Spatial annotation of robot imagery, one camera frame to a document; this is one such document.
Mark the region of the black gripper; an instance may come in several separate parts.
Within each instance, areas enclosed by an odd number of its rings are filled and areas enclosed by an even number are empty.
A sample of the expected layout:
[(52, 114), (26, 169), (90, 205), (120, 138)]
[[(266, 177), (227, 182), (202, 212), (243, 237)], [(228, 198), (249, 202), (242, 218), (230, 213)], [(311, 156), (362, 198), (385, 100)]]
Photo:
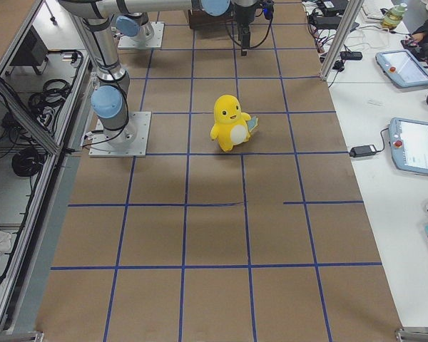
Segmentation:
[(255, 20), (258, 3), (258, 0), (233, 0), (234, 19), (238, 24), (241, 56), (247, 56), (250, 49), (249, 24)]

